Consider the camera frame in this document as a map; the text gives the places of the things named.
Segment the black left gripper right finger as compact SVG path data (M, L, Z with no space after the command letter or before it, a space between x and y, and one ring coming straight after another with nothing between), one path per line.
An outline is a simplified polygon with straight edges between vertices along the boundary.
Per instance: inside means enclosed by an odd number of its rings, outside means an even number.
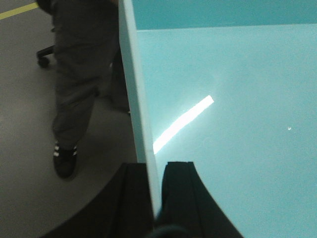
M192 162L169 162L163 173L156 227L181 228L191 238L241 238L210 195Z

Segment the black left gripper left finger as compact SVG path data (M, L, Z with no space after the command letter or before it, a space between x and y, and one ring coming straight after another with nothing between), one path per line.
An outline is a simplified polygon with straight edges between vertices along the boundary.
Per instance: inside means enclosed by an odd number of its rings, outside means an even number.
M83 209L45 238L143 238L153 229L147 168L123 163Z

